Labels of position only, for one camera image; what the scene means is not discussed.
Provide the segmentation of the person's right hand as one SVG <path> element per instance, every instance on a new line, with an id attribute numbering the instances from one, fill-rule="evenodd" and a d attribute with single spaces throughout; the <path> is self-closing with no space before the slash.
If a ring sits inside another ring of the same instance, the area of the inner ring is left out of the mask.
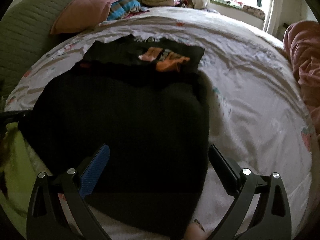
<path id="1" fill-rule="evenodd" d="M 195 219 L 190 223 L 185 231 L 184 240 L 205 240 L 207 239 L 207 233 L 205 232 L 201 223 Z"/>

